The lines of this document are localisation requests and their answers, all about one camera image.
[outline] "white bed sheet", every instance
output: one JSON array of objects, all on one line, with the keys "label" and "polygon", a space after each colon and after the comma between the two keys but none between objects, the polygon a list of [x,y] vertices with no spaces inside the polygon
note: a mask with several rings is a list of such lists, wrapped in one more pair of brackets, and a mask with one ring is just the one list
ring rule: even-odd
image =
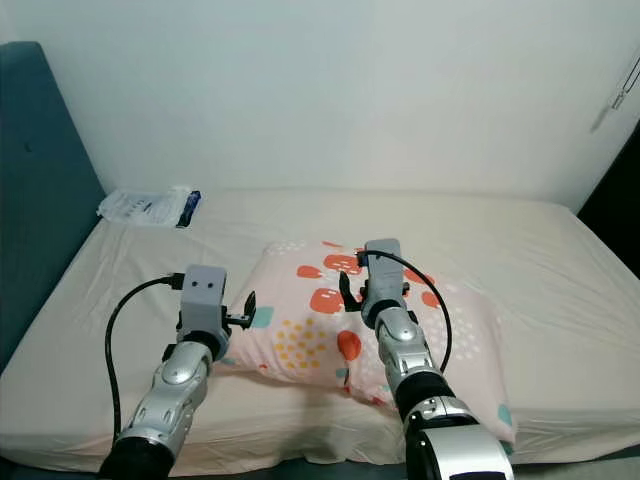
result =
[{"label": "white bed sheet", "polygon": [[[387,236],[427,272],[459,278],[497,304],[519,425],[514,463],[585,460],[640,443],[640,281],[566,208],[251,190],[205,195],[185,230],[97,225],[0,378],[0,454],[97,470],[111,435],[104,328],[138,283],[191,263],[221,265],[231,303],[267,242]],[[113,350],[125,421],[174,339],[178,300],[156,286],[119,318]],[[394,415],[339,392],[213,377],[173,474],[241,472],[301,455],[395,463],[403,448]]]}]

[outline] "upholstered headboard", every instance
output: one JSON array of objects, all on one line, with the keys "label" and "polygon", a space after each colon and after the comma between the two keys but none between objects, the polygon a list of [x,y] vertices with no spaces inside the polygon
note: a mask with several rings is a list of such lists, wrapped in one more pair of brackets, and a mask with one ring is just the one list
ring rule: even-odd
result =
[{"label": "upholstered headboard", "polygon": [[0,46],[0,370],[96,224],[104,197],[34,42]]}]

